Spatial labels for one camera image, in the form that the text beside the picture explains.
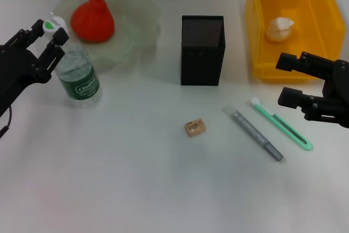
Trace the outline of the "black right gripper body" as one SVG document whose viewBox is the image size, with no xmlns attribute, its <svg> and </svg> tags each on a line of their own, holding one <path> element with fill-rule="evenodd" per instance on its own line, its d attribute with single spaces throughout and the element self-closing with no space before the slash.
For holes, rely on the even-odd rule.
<svg viewBox="0 0 349 233">
<path fill-rule="evenodd" d="M 348 128 L 348 62 L 340 59 L 333 62 L 322 94 L 327 101 L 324 115 Z"/>
</svg>

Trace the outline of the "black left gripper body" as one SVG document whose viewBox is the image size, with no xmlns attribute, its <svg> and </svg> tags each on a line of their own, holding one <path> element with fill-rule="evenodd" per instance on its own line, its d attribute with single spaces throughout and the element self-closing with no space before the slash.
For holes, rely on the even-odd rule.
<svg viewBox="0 0 349 233">
<path fill-rule="evenodd" d="M 1 115 L 28 86 L 51 79 L 51 62 L 51 43 L 39 58 L 26 48 L 1 45 Z"/>
</svg>

